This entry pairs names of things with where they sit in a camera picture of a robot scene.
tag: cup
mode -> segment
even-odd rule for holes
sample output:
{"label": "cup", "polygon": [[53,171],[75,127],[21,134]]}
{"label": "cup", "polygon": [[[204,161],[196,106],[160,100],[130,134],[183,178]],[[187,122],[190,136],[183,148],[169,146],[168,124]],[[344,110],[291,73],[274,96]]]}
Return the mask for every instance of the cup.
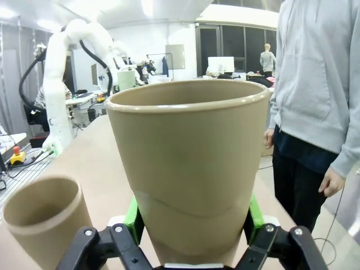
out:
{"label": "cup", "polygon": [[57,267],[78,229],[92,226],[80,184],[62,175],[16,191],[3,207],[3,221],[44,270]]}
{"label": "cup", "polygon": [[106,101],[160,263],[232,264],[258,170],[269,90],[193,80]]}

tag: dark blue shirt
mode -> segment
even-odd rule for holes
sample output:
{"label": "dark blue shirt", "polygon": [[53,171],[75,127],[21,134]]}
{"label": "dark blue shirt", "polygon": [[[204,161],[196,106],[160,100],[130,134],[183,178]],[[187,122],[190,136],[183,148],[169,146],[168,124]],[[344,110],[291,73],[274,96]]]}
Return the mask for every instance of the dark blue shirt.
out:
{"label": "dark blue shirt", "polygon": [[295,159],[302,166],[319,174],[325,174],[338,156],[336,153],[304,142],[283,131],[280,132],[278,126],[275,127],[274,144],[281,155]]}

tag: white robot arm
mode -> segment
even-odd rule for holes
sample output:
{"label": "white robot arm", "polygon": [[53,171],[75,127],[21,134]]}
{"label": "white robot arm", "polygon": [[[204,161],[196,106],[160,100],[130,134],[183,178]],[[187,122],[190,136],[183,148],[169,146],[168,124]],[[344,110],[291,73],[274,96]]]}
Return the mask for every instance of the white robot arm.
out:
{"label": "white robot arm", "polygon": [[73,139],[71,121],[65,105],[62,77],[69,46],[81,40],[93,46],[94,54],[107,65],[113,84],[117,84],[118,71],[112,53],[113,39],[100,24],[97,22],[87,24],[83,20],[73,20],[64,31],[50,37],[43,79],[50,135],[43,147],[53,149],[56,154],[62,153]]}

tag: small beige cup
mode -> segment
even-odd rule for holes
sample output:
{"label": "small beige cup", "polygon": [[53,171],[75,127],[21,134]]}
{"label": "small beige cup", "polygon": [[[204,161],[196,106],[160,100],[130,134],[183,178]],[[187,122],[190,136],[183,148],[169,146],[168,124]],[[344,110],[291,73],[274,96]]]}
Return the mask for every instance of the small beige cup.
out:
{"label": "small beige cup", "polygon": [[16,191],[4,205],[3,221],[44,270],[55,269],[77,230],[92,225],[80,184],[59,175]]}
{"label": "small beige cup", "polygon": [[194,80],[107,99],[128,181],[162,264],[232,264],[268,96],[259,84]]}

